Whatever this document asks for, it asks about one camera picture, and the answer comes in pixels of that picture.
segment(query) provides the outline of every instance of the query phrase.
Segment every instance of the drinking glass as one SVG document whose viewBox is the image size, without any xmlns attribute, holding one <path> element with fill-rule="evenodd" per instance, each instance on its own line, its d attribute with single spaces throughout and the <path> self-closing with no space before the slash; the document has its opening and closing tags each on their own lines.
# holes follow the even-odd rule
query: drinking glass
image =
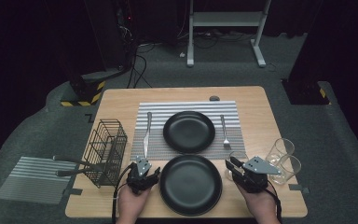
<svg viewBox="0 0 358 224">
<path fill-rule="evenodd" d="M 292 155 L 295 151 L 295 145 L 286 138 L 279 138 L 275 141 L 271 151 L 266 157 L 266 161 L 276 166 L 284 155 Z"/>
<path fill-rule="evenodd" d="M 298 158 L 292 155 L 285 155 L 281 157 L 277 165 L 278 170 L 280 170 L 279 175 L 269 175 L 272 181 L 279 185 L 285 184 L 290 178 L 298 174 L 301 170 L 301 162 Z"/>
<path fill-rule="evenodd" d="M 230 157 L 235 157 L 237 158 L 239 161 L 242 161 L 242 162 L 247 162 L 249 159 L 248 159 L 248 156 L 246 156 L 246 153 L 244 151 L 232 151 L 229 155 L 228 155 L 228 158 L 227 160 L 229 161 L 229 158 Z M 243 174 L 243 169 L 240 168 L 240 167 L 237 167 L 237 166 L 234 166 L 236 170 L 238 170 L 241 174 Z M 228 169 L 225 170 L 225 176 L 227 179 L 231 180 L 232 181 L 232 172 Z"/>
</svg>

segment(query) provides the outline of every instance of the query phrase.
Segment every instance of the striped placemat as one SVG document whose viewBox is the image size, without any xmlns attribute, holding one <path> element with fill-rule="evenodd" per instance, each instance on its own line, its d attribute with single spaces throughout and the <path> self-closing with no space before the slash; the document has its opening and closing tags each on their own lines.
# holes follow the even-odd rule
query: striped placemat
<svg viewBox="0 0 358 224">
<path fill-rule="evenodd" d="M 0 199 L 58 204 L 71 176 L 57 177 L 55 172 L 75 167 L 67 161 L 21 157 L 0 188 Z"/>
<path fill-rule="evenodd" d="M 199 152 L 199 155 L 209 160 L 223 160 L 227 159 L 229 153 L 233 150 L 245 151 L 235 101 L 140 103 L 131 149 L 131 160 L 135 161 L 136 156 L 144 156 L 147 112 L 152 112 L 153 114 L 147 159 L 150 161 L 165 161 L 180 155 L 179 152 L 167 145 L 162 132 L 167 119 L 182 111 L 200 112 L 207 116 L 214 125 L 214 140 L 208 148 Z M 226 150 L 223 147 L 224 133 L 220 119 L 221 114 L 225 116 L 227 139 L 231 144 L 231 150 Z"/>
</svg>

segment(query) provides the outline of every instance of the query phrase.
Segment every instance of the table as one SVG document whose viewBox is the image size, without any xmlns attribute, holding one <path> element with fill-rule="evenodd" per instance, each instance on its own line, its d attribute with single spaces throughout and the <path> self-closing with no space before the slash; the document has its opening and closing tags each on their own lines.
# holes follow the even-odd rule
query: table
<svg viewBox="0 0 358 224">
<path fill-rule="evenodd" d="M 242 135 L 249 158 L 265 158 L 280 132 L 271 111 L 269 100 L 261 87 L 204 87 L 204 88 L 158 88 L 106 90 L 95 117 L 94 127 L 100 119 L 118 119 L 128 136 L 122 167 L 128 166 L 136 117 L 140 103 L 209 101 L 210 96 L 221 101 L 236 101 Z M 168 161 L 151 161 L 152 174 L 157 167 L 164 167 Z M 224 160 L 212 160 L 223 180 L 223 192 L 218 204 L 199 217 L 251 217 L 246 203 L 233 182 L 225 178 Z M 296 184 L 296 177 L 289 180 Z M 302 194 L 290 190 L 288 185 L 275 186 L 282 201 L 283 217 L 304 217 L 307 213 Z M 77 175 L 74 189 L 82 189 L 81 195 L 70 195 L 65 213 L 68 217 L 111 217 L 114 187 L 96 188 L 84 175 Z M 158 185 L 151 190 L 145 210 L 140 217 L 183 217 L 174 213 L 162 201 Z"/>
<path fill-rule="evenodd" d="M 257 63 L 260 67 L 267 64 L 261 53 L 259 43 L 269 14 L 271 0 L 267 0 L 262 11 L 256 12 L 194 12 L 193 0 L 190 0 L 190 13 L 188 19 L 188 45 L 187 66 L 194 66 L 194 42 L 193 27 L 195 26 L 255 26 L 257 33 L 255 39 L 251 39 Z"/>
</svg>

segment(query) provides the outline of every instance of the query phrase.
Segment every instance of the gray carpet floor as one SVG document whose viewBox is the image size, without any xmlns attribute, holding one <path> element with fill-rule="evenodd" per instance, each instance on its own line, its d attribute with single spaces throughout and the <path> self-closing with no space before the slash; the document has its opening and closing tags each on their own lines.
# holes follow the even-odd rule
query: gray carpet floor
<svg viewBox="0 0 358 224">
<path fill-rule="evenodd" d="M 281 136 L 296 145 L 295 155 L 303 168 L 299 184 L 309 188 L 304 199 L 309 209 L 303 218 L 284 218 L 283 223 L 358 223 L 358 141 L 337 103 L 334 90 L 319 82 L 331 105 L 291 105 L 281 79 L 288 78 L 305 36 L 287 38 L 263 36 L 260 48 L 268 66 L 259 68 L 249 45 L 249 35 L 197 39 L 195 65 L 186 67 L 186 46 L 147 45 L 138 49 L 147 67 L 136 88 L 261 86 L 265 89 Z M 144 61 L 137 59 L 138 71 Z M 86 75 L 98 78 L 112 71 Z M 103 90 L 126 88 L 130 74 L 109 79 Z M 0 188 L 21 157 L 51 158 L 62 154 L 81 158 L 98 104 L 60 106 L 68 83 L 62 83 L 47 96 L 46 106 L 12 133 L 0 151 Z M 0 223 L 108 223 L 109 219 L 69 218 L 59 204 L 0 200 Z M 140 219 L 139 223 L 252 223 L 232 219 Z"/>
</svg>

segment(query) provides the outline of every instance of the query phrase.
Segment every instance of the hand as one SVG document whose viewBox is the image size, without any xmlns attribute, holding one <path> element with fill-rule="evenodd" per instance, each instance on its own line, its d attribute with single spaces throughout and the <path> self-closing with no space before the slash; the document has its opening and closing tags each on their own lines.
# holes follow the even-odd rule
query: hand
<svg viewBox="0 0 358 224">
<path fill-rule="evenodd" d="M 245 189 L 241 188 L 241 186 L 237 185 L 237 187 L 243 195 L 249 211 L 255 217 L 258 224 L 280 223 L 276 216 L 276 204 L 271 195 L 265 191 L 260 193 L 248 193 Z M 270 183 L 268 183 L 267 190 L 274 192 Z"/>
<path fill-rule="evenodd" d="M 117 224 L 135 223 L 142 210 L 144 210 L 150 190 L 151 188 L 143 191 L 140 195 L 136 195 L 128 185 L 121 187 L 118 193 L 117 204 L 120 216 L 117 219 Z"/>
</svg>

